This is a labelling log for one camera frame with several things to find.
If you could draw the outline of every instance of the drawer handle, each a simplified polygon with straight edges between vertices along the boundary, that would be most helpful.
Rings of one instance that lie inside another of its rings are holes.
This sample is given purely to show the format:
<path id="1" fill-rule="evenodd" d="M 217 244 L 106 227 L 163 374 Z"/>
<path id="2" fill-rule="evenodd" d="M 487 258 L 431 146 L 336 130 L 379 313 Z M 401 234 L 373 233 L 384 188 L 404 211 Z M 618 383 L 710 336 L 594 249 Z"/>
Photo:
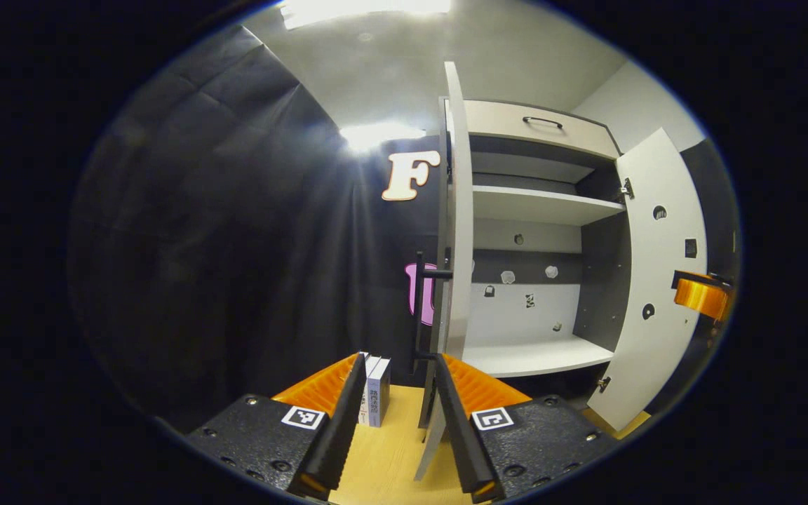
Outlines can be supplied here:
<path id="1" fill-rule="evenodd" d="M 529 119 L 535 119 L 535 121 L 544 121 L 544 122 L 548 122 L 548 123 L 554 123 L 555 125 L 557 125 L 557 128 L 563 129 L 563 124 L 558 123 L 557 121 L 552 121 L 551 119 L 545 119 L 545 118 L 535 118 L 535 117 L 532 117 L 532 116 L 523 116 L 523 123 L 529 122 Z"/>

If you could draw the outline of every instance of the cabinet shelf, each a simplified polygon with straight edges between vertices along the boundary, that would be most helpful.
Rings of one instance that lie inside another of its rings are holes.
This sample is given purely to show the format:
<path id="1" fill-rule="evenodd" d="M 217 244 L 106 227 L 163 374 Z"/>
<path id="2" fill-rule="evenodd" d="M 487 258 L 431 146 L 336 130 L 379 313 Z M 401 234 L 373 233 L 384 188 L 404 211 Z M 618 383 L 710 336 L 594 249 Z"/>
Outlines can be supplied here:
<path id="1" fill-rule="evenodd" d="M 473 186 L 473 217 L 583 227 L 624 212 L 625 205 L 536 189 Z"/>
<path id="2" fill-rule="evenodd" d="M 613 353 L 575 335 L 549 337 L 547 342 L 503 343 L 463 349 L 463 361 L 492 377 L 522 377 L 606 363 Z"/>

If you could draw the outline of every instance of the open cabinet door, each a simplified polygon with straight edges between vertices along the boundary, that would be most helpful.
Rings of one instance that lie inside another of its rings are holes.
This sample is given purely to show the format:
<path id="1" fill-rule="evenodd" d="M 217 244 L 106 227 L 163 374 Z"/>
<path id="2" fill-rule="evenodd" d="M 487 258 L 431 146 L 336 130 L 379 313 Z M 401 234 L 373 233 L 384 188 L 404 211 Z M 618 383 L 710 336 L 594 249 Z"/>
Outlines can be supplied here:
<path id="1" fill-rule="evenodd" d="M 448 185 L 447 208 L 442 210 L 447 215 L 447 224 L 443 227 L 445 236 L 439 237 L 439 243 L 444 242 L 451 248 L 450 268 L 453 270 L 453 277 L 443 284 L 437 349 L 432 351 L 461 358 L 466 342 L 471 298 L 469 288 L 472 282 L 472 153 L 466 127 L 466 106 L 453 62 L 445 62 L 445 75 L 448 80 L 448 98 L 445 100 L 443 128 L 451 135 L 451 180 Z M 445 131 L 440 132 L 440 139 L 445 141 Z M 431 378 L 427 377 L 426 386 L 430 385 L 430 381 Z M 421 425 L 426 412 L 429 412 L 429 421 L 423 456 L 420 457 L 414 480 L 421 480 L 426 474 L 445 433 L 445 413 L 440 408 L 439 397 L 436 394 L 431 409 L 427 408 L 428 400 L 432 399 L 424 397 L 423 413 L 420 414 Z"/>
<path id="2" fill-rule="evenodd" d="M 699 313 L 676 304 L 675 271 L 706 274 L 703 212 L 682 154 L 663 128 L 616 160 L 631 230 L 631 285 L 608 381 L 588 400 L 623 429 L 663 388 L 692 338 Z"/>
<path id="3" fill-rule="evenodd" d="M 469 320 L 469 288 L 472 281 L 472 153 L 466 126 L 466 106 L 457 68 L 445 62 L 448 99 L 445 101 L 447 128 L 451 135 L 451 184 L 448 186 L 448 243 L 451 245 L 450 296 L 447 335 L 440 338 L 443 351 L 462 358 Z"/>

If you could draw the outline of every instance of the ceiling light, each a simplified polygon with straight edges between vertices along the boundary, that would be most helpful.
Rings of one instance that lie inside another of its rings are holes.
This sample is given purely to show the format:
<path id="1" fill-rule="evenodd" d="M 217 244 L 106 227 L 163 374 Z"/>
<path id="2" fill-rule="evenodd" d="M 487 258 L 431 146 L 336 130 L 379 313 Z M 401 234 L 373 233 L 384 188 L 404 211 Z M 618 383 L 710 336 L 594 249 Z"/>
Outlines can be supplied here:
<path id="1" fill-rule="evenodd" d="M 339 133 L 345 137 L 349 147 L 356 152 L 368 151 L 389 140 L 426 137 L 424 129 L 411 128 L 394 122 L 341 128 Z"/>
<path id="2" fill-rule="evenodd" d="M 446 13 L 451 10 L 451 0 L 285 0 L 278 7 L 285 29 L 295 29 L 353 14 Z"/>

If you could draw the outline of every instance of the wooden table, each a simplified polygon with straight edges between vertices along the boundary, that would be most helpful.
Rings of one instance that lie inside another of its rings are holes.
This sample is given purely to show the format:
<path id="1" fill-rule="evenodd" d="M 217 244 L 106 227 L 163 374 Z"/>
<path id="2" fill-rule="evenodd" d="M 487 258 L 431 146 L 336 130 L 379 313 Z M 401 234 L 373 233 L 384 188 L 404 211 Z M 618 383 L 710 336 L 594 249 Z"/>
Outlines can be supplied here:
<path id="1" fill-rule="evenodd" d="M 381 428 L 356 426 L 339 489 L 330 493 L 330 501 L 339 505 L 471 505 L 472 499 L 459 486 L 455 455 L 446 439 L 423 480 L 413 480 L 426 434 L 417 428 L 423 389 L 392 384 L 389 396 Z"/>

